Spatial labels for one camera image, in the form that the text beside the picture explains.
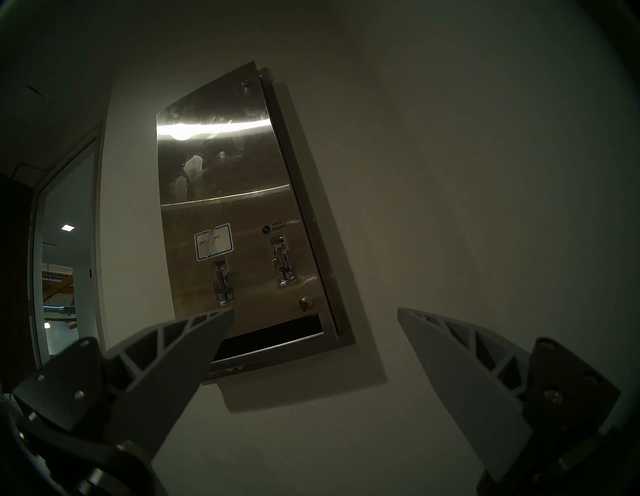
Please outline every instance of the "stainless steel dispenser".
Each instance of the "stainless steel dispenser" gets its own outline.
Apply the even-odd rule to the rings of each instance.
[[[206,380],[355,342],[266,68],[169,105],[157,148],[176,318],[235,308]]]

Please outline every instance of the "yellow beam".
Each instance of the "yellow beam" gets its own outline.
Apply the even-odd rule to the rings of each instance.
[[[42,293],[42,300],[47,301],[54,294],[58,294],[62,289],[66,288],[68,285],[74,283],[74,275],[65,277],[62,281],[56,284],[54,287],[49,288],[48,290]]]
[[[42,282],[42,292],[43,292],[43,294],[44,294],[45,291],[48,291],[51,288],[53,288],[53,284],[46,284],[44,281]],[[74,293],[74,289],[72,287],[66,287],[64,289],[61,289],[58,292],[61,293],[61,294],[73,294]]]

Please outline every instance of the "door frame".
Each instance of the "door frame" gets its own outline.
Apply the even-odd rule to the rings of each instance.
[[[29,291],[29,323],[31,340],[36,366],[41,367],[49,361],[47,332],[44,328],[44,308],[42,291],[42,228],[44,222],[45,201],[49,194],[84,157],[94,153],[93,178],[91,190],[91,218],[93,235],[91,237],[90,269],[92,271],[92,293],[95,308],[95,324],[98,331],[100,349],[104,352],[104,329],[102,320],[102,284],[100,283],[100,175],[102,172],[102,146],[104,143],[104,120],[101,120],[64,158],[53,166],[47,175],[33,188],[31,201],[31,217],[29,219],[29,253],[28,253],[28,291]]]

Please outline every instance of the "label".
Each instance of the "label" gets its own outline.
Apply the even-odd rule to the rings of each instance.
[[[262,228],[262,232],[265,234],[269,234],[270,232],[279,231],[280,229],[284,229],[287,225],[284,220],[278,220],[273,222],[271,225],[266,225]]]
[[[199,232],[193,239],[198,262],[234,251],[234,240],[231,237],[231,224],[229,223]]]

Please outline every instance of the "dispensing slot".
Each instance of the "dispensing slot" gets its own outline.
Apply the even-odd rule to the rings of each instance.
[[[281,286],[290,284],[296,280],[293,273],[293,266],[289,260],[287,253],[287,245],[282,236],[278,236],[271,240],[271,248],[273,249],[273,268],[278,276],[278,283]]]
[[[234,300],[234,291],[229,281],[229,272],[227,270],[227,260],[214,260],[213,270],[216,272],[216,280],[212,283],[213,291],[216,295],[216,301],[220,305],[232,303]]]

